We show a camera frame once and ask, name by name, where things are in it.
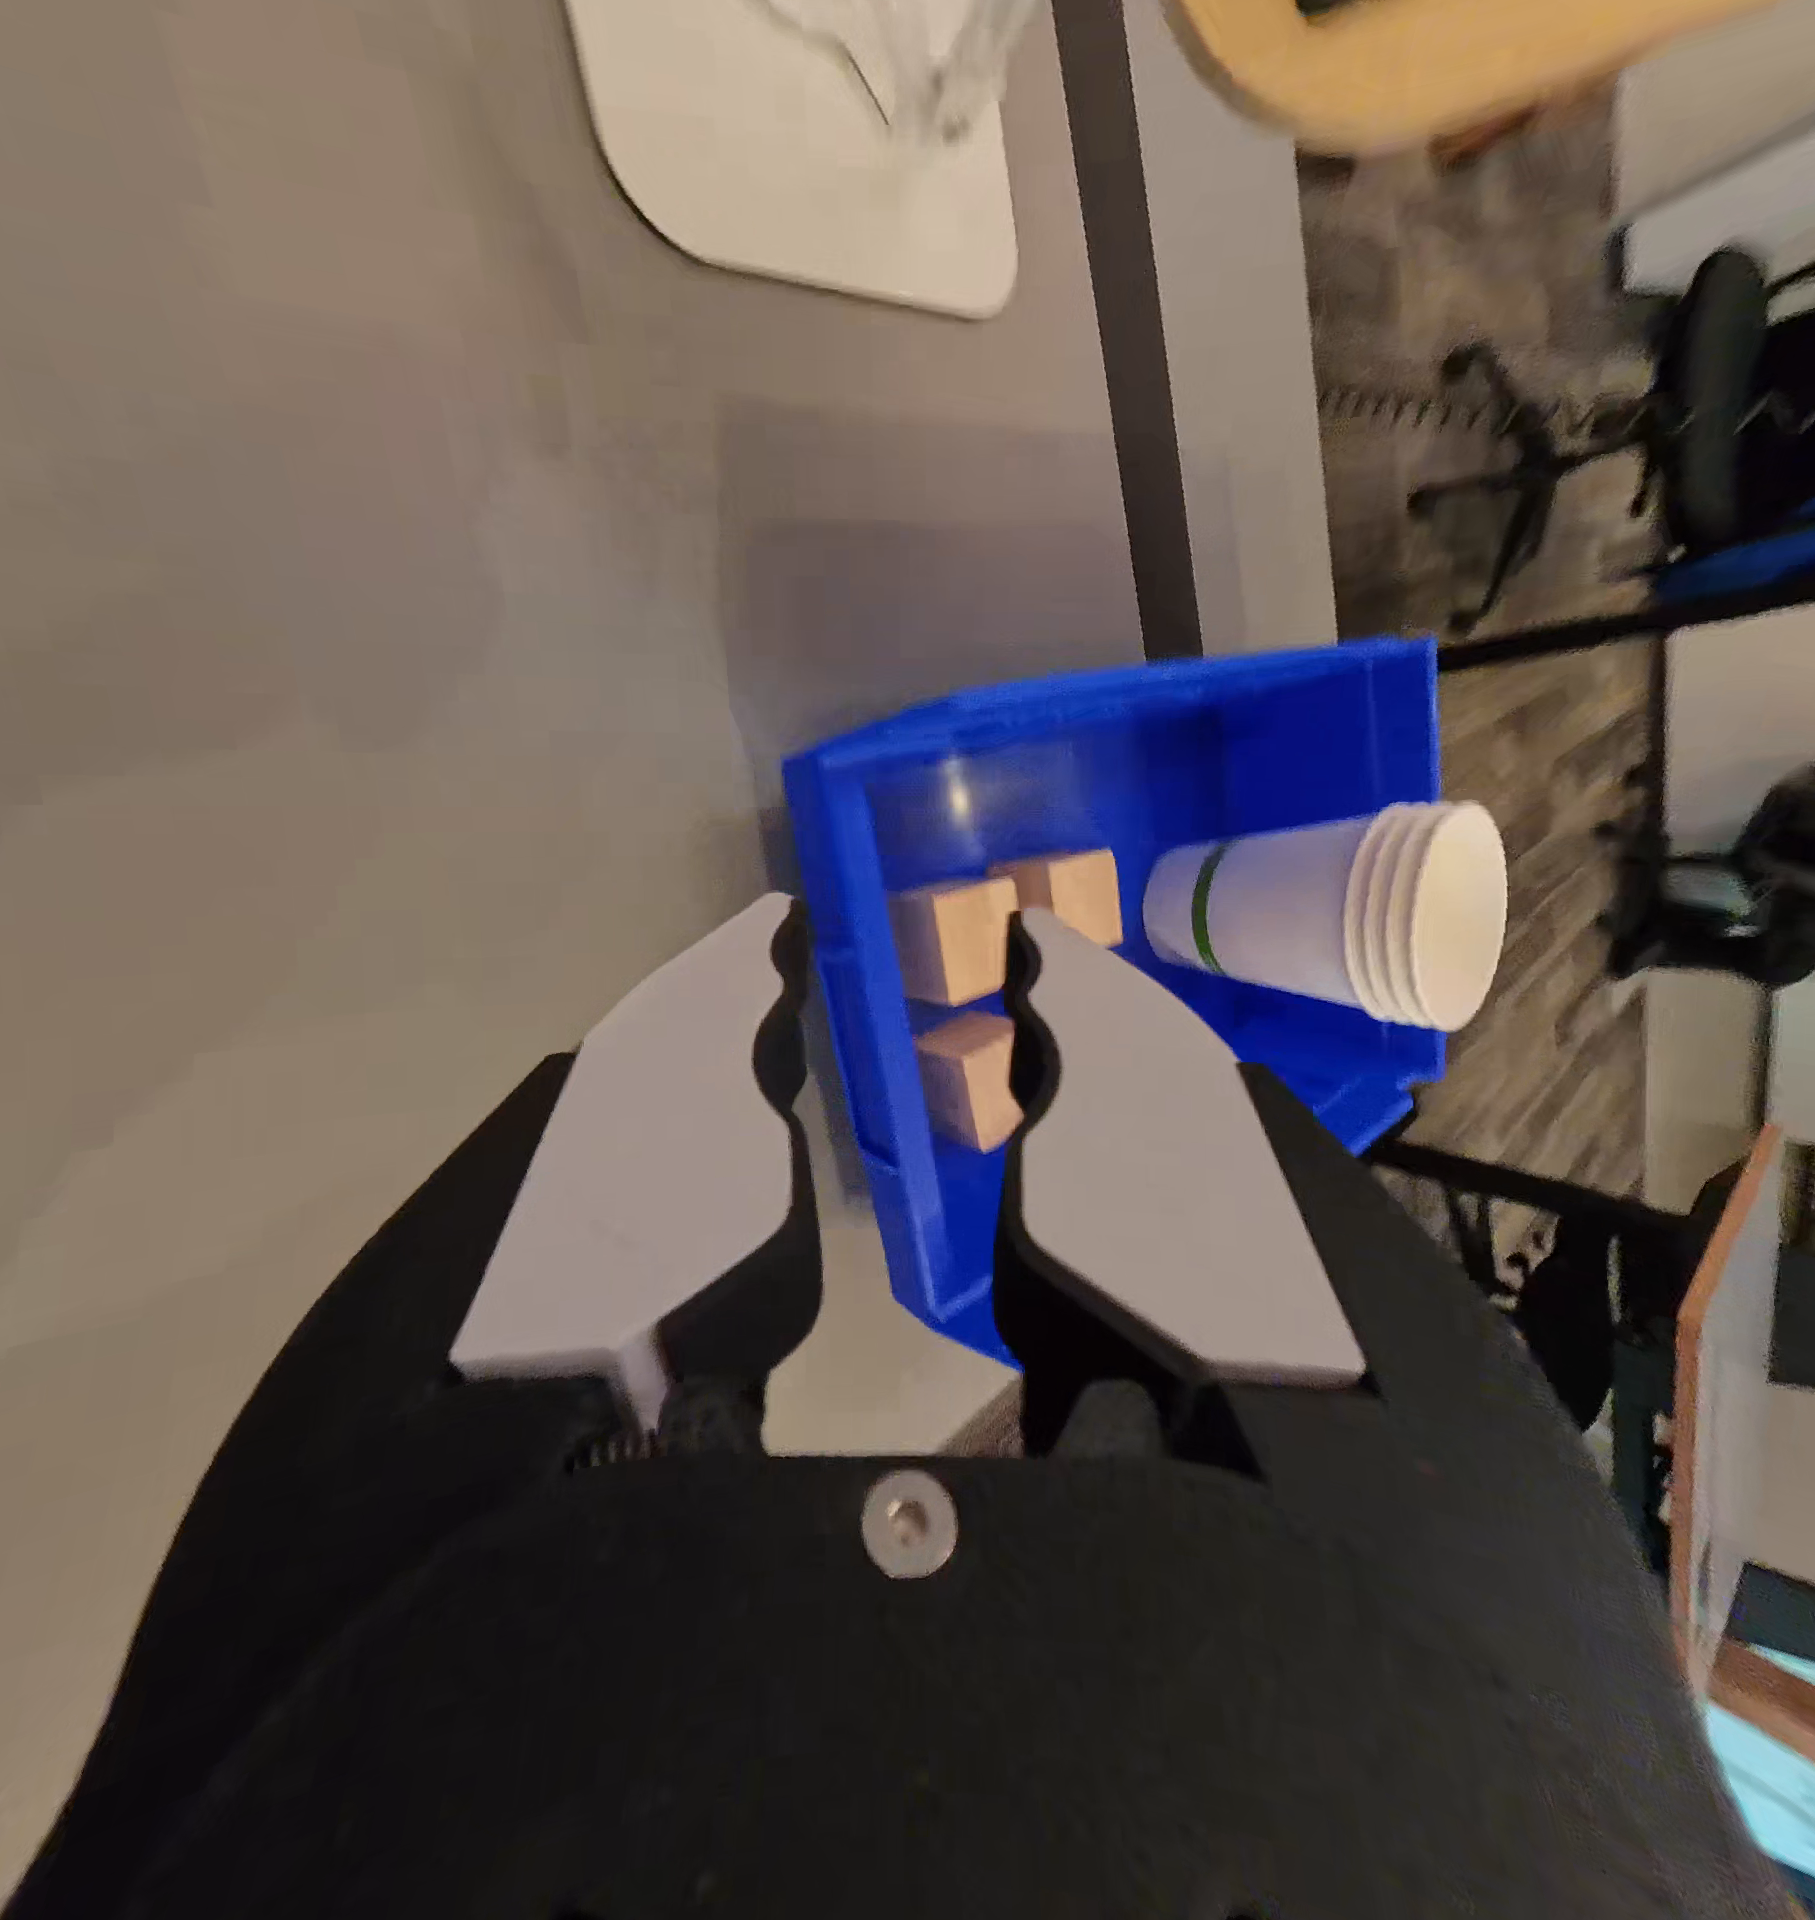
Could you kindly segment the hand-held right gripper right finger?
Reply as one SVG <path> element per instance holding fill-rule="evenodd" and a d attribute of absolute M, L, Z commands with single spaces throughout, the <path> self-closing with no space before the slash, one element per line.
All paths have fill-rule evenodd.
<path fill-rule="evenodd" d="M 1154 971 L 1051 909 L 1009 925 L 1020 1126 L 999 1201 L 999 1336 L 1027 1454 L 1087 1395 L 1142 1405 L 1163 1445 L 1225 1390 L 1347 1393 L 1368 1374 L 1248 1070 Z"/>

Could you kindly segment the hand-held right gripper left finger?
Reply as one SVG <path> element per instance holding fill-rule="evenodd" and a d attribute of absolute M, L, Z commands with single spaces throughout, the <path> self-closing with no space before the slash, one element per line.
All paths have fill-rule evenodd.
<path fill-rule="evenodd" d="M 803 906 L 763 895 L 587 1031 L 452 1336 L 461 1380 L 599 1380 L 628 1430 L 696 1387 L 763 1411 L 823 1305 L 806 974 Z"/>

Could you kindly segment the wooden cube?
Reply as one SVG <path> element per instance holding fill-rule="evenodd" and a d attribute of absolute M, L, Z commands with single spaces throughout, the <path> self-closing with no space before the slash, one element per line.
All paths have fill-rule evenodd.
<path fill-rule="evenodd" d="M 905 998 L 961 1008 L 999 997 L 1020 913 L 1012 877 L 933 883 L 887 897 Z"/>
<path fill-rule="evenodd" d="M 1000 859 L 990 867 L 1015 892 L 1015 909 L 1046 909 L 1098 947 L 1121 947 L 1122 903 L 1107 847 Z"/>
<path fill-rule="evenodd" d="M 1015 1025 L 1005 1013 L 964 1010 L 914 1038 L 920 1093 L 936 1137 L 975 1155 L 1008 1146 L 1022 1122 L 1009 1087 Z"/>

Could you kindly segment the white paper cup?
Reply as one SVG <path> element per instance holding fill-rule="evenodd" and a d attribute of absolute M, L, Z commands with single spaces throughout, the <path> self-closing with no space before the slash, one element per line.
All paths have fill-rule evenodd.
<path fill-rule="evenodd" d="M 1347 892 L 1347 961 L 1359 1004 L 1382 1022 L 1397 1022 L 1399 997 L 1388 968 L 1392 886 L 1399 840 L 1413 830 L 1413 807 L 1392 806 L 1374 818 L 1350 867 Z"/>
<path fill-rule="evenodd" d="M 1167 849 L 1145 883 L 1145 935 L 1164 964 L 1376 1013 L 1376 839 L 1376 818 L 1353 818 Z"/>
<path fill-rule="evenodd" d="M 1399 1025 L 1429 1025 L 1413 974 L 1417 886 L 1435 831 L 1429 807 L 1407 807 L 1397 839 L 1380 855 L 1380 906 L 1374 913 L 1382 1003 Z"/>
<path fill-rule="evenodd" d="M 1446 806 L 1420 830 L 1407 897 L 1407 992 L 1432 1031 L 1459 1031 L 1484 1004 L 1505 944 L 1508 859 L 1493 815 Z"/>

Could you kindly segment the blue plastic bin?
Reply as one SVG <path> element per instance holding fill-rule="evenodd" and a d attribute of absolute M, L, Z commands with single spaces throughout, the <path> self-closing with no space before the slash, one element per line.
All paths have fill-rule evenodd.
<path fill-rule="evenodd" d="M 993 1325 L 1005 1155 L 936 1134 L 914 1055 L 949 1010 L 899 971 L 891 901 L 1040 855 L 1110 849 L 1121 953 L 1268 1067 L 1350 1155 L 1399 1131 L 1441 1034 L 1158 964 L 1142 895 L 1179 847 L 1441 792 L 1435 648 L 1376 637 L 1121 666 L 954 692 L 780 765 L 823 1013 L 887 1260 L 917 1325 L 1008 1362 Z"/>

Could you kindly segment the grey desk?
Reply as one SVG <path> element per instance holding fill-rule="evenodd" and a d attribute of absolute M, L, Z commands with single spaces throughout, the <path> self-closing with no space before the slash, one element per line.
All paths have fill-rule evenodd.
<path fill-rule="evenodd" d="M 783 754 L 1332 634 L 1297 159 L 1110 22 L 941 321 L 665 244 L 556 2 L 0 2 L 0 1909 L 264 1362 Z"/>

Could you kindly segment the black office chair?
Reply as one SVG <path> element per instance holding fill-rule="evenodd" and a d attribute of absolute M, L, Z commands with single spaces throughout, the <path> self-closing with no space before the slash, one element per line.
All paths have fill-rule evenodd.
<path fill-rule="evenodd" d="M 1441 390 L 1458 396 L 1468 387 L 1487 400 L 1487 427 L 1510 458 L 1407 494 L 1413 520 L 1467 497 L 1505 505 L 1489 579 L 1475 602 L 1449 615 L 1449 634 L 1468 634 L 1538 558 L 1563 484 L 1617 455 L 1639 464 L 1629 517 L 1656 508 L 1668 555 L 1695 558 L 1733 543 L 1744 439 L 1765 411 L 1759 367 L 1766 332 L 1771 293 L 1759 259 L 1717 251 L 1656 329 L 1651 385 L 1639 396 L 1571 415 L 1525 396 L 1487 342 L 1452 348 L 1440 365 Z"/>

